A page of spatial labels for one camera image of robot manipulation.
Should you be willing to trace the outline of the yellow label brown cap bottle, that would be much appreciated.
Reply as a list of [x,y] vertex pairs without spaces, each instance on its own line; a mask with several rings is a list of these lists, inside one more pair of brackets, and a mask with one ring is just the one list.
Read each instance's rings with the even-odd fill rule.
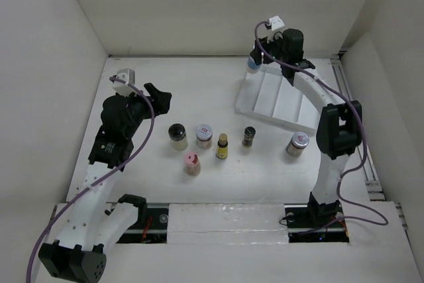
[[228,157],[228,136],[225,133],[219,135],[217,142],[217,153],[218,159],[226,159]]

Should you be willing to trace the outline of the white lid red logo jar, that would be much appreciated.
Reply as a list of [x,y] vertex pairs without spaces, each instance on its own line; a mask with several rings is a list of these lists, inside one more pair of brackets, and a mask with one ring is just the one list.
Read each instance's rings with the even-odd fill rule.
[[201,124],[196,129],[196,143],[199,148],[208,149],[212,145],[213,131],[211,126]]

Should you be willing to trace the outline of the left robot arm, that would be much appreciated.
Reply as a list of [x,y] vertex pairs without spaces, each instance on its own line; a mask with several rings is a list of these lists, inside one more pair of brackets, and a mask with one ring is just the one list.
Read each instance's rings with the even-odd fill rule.
[[59,235],[38,252],[47,272],[68,282],[98,282],[107,251],[130,226],[142,227],[148,218],[146,199],[140,196],[123,195],[108,214],[104,207],[121,172],[142,150],[132,142],[140,124],[169,112],[172,94],[152,83],[141,91],[118,76],[110,81],[115,94],[103,102],[83,186],[64,207],[70,215]]

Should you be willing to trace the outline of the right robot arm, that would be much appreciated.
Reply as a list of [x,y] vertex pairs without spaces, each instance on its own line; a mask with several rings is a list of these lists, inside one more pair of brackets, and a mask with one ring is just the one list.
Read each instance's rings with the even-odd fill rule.
[[272,29],[266,21],[268,36],[255,38],[250,64],[277,63],[282,76],[302,92],[320,114],[315,140],[321,152],[317,181],[302,212],[308,227],[322,227],[339,211],[339,191],[345,166],[357,146],[364,141],[362,106],[330,87],[303,57],[303,33],[288,28]]

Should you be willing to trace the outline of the blue label silver lid jar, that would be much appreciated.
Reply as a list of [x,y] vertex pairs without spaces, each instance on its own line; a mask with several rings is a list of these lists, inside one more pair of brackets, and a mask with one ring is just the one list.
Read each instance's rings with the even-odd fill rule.
[[260,65],[256,65],[254,59],[249,56],[246,63],[246,69],[249,74],[256,74],[260,69]]

